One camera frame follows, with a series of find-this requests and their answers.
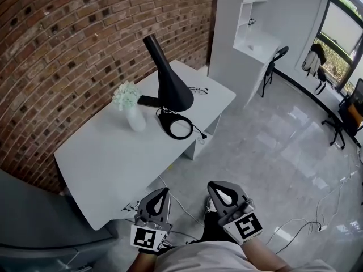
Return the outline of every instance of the flower vase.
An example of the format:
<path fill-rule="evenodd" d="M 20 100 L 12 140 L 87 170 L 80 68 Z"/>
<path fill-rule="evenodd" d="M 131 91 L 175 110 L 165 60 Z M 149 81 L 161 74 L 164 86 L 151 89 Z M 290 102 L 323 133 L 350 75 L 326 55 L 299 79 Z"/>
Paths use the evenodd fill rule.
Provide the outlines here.
<path fill-rule="evenodd" d="M 134 131 L 141 132 L 145 129 L 146 121 L 138 105 L 125 108 L 125 114 L 127 120 L 129 121 L 130 127 Z"/>

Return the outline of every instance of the white wall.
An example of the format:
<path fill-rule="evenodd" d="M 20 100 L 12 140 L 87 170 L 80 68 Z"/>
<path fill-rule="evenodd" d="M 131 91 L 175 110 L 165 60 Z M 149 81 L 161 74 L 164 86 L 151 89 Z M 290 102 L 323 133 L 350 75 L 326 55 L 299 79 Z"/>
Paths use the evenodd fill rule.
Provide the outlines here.
<path fill-rule="evenodd" d="M 264 22 L 266 32 L 280 39 L 289 52 L 277 63 L 284 72 L 295 68 L 312 32 L 318 32 L 328 0 L 269 0 Z"/>

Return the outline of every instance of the white tile floor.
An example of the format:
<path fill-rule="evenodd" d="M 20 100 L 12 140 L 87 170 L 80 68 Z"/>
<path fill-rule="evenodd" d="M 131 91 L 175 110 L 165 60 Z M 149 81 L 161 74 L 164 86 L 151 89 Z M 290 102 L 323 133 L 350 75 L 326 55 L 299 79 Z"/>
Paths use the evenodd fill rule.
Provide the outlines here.
<path fill-rule="evenodd" d="M 258 94 L 242 110 L 236 99 L 222 115 L 217 133 L 195 160 L 183 156 L 161 176 L 184 207 L 202 221 L 206 185 L 211 180 L 237 183 L 254 199 L 256 214 L 264 228 L 260 239 L 267 243 L 274 231 L 288 220 L 314 220 L 318 201 L 319 221 L 329 224 L 323 232 L 308 235 L 306 226 L 280 253 L 290 265 L 321 258 L 339 272 L 349 271 L 363 248 L 362 167 L 356 146 L 345 134 L 347 146 L 329 146 L 334 136 L 322 126 L 326 113 L 309 97 L 274 74 L 265 98 Z M 338 206 L 339 212 L 332 219 Z M 149 188 L 163 187 L 156 179 Z M 174 231 L 200 237 L 198 225 L 172 199 L 170 223 Z M 283 248 L 304 220 L 292 221 L 276 234 L 269 247 Z M 116 222 L 120 242 L 96 265 L 96 271 L 126 271 L 137 251 L 129 245 L 130 223 Z M 172 233 L 174 245 L 190 238 Z"/>

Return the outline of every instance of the white shirt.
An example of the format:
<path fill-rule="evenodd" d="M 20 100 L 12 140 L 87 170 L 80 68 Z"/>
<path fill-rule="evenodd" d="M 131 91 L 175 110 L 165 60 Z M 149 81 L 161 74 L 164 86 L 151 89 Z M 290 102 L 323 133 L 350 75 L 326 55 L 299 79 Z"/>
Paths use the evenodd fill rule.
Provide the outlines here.
<path fill-rule="evenodd" d="M 180 246 L 157 258 L 154 272 L 247 272 L 257 271 L 242 248 L 225 241 L 210 241 Z M 315 260 L 294 272 L 334 272 L 322 260 Z"/>

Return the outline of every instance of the white desk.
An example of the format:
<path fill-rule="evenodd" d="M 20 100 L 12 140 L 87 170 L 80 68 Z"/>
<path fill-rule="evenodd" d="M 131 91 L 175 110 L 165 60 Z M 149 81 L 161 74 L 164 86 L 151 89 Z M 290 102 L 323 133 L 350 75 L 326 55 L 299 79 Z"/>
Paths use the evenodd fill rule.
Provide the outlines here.
<path fill-rule="evenodd" d="M 194 94 L 192 107 L 180 113 L 202 131 L 213 133 L 235 93 L 179 61 L 172 61 L 171 67 L 188 87 L 209 89 L 207 95 Z M 143 95 L 154 97 L 158 85 L 157 72 L 137 84 Z M 123 112 L 110 103 L 55 153 L 67 187 L 93 229 L 111 219 L 127 218 L 122 209 L 138 194 L 142 198 L 143 190 L 176 158 L 186 150 L 195 157 L 201 150 L 199 133 L 172 139 L 161 128 L 156 109 L 141 108 L 146 117 L 143 132 L 132 131 Z"/>

